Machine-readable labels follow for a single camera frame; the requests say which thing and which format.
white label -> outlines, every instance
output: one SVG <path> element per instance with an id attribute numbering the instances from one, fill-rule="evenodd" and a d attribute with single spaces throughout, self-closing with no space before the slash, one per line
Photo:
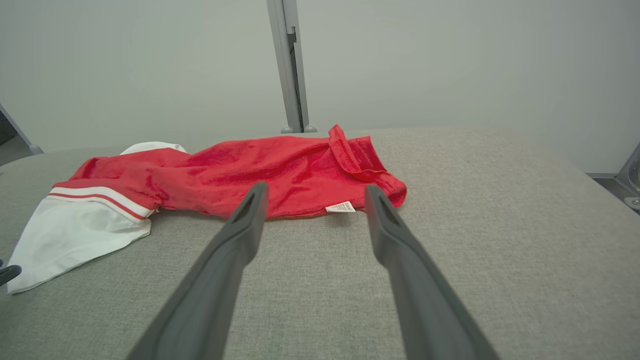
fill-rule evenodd
<path id="1" fill-rule="evenodd" d="M 340 204 L 327 206 L 325 208 L 330 213 L 354 213 L 356 209 L 351 205 L 351 201 L 341 202 Z"/>

gray fabric surface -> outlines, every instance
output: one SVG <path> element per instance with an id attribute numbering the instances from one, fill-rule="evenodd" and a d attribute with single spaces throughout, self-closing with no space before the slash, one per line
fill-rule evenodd
<path id="1" fill-rule="evenodd" d="M 606 190 L 509 131 L 346 134 L 372 135 L 385 166 L 406 182 L 400 215 L 503 359 L 637 359 L 640 217 Z M 91 156 L 122 149 L 0 167 L 0 257 L 9 258 L 54 182 Z M 152 221 L 149 237 L 31 291 L 0 289 L 0 357 L 125 358 L 223 223 L 188 211 Z M 226 358 L 404 358 L 365 214 L 265 225 L 244 272 Z"/>

metal frame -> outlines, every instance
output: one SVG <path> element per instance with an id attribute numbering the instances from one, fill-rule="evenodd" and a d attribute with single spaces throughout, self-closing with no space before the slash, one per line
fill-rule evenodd
<path id="1" fill-rule="evenodd" d="M 288 126 L 282 133 L 314 133 L 309 125 L 296 0 L 266 0 Z"/>
<path id="2" fill-rule="evenodd" d="M 0 112 L 4 115 L 4 117 L 6 117 L 7 120 L 9 120 L 9 123 L 11 124 L 11 126 L 13 126 L 13 128 L 18 132 L 18 135 L 29 146 L 29 150 L 33 155 L 44 154 L 44 151 L 42 151 L 42 149 L 39 146 L 29 141 L 27 136 L 22 132 L 22 130 L 20 130 L 20 127 L 15 123 L 15 121 L 13 121 L 11 116 L 9 116 L 9 113 L 6 112 L 6 109 L 4 108 L 4 106 L 2 106 L 2 104 L 0 104 Z"/>
<path id="3" fill-rule="evenodd" d="M 640 213 L 640 144 L 618 174 L 587 174 Z"/>

gray floor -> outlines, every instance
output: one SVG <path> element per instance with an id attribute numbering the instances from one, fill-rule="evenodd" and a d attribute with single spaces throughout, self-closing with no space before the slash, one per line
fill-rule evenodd
<path id="1" fill-rule="evenodd" d="M 31 156 L 31 151 L 29 150 L 29 146 L 19 136 L 15 136 L 0 145 L 0 166 L 26 158 L 27 156 Z"/>

white sleeve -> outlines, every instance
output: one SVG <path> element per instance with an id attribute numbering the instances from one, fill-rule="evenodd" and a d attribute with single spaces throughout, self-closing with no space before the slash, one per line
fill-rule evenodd
<path id="1" fill-rule="evenodd" d="M 176 143 L 141 142 L 141 143 L 137 143 L 135 145 L 131 145 L 129 148 L 127 148 L 127 150 L 123 151 L 120 155 L 133 154 L 134 152 L 149 151 L 149 150 L 156 150 L 156 149 L 165 149 L 165 148 L 175 149 L 175 150 L 186 152 L 187 154 L 189 154 L 187 152 L 187 150 L 185 150 L 182 146 L 180 146 L 179 144 L 176 144 Z"/>
<path id="2" fill-rule="evenodd" d="M 22 273 L 7 283 L 7 292 L 33 289 L 149 232 L 151 220 L 133 221 L 101 202 L 44 199 L 9 260 Z"/>

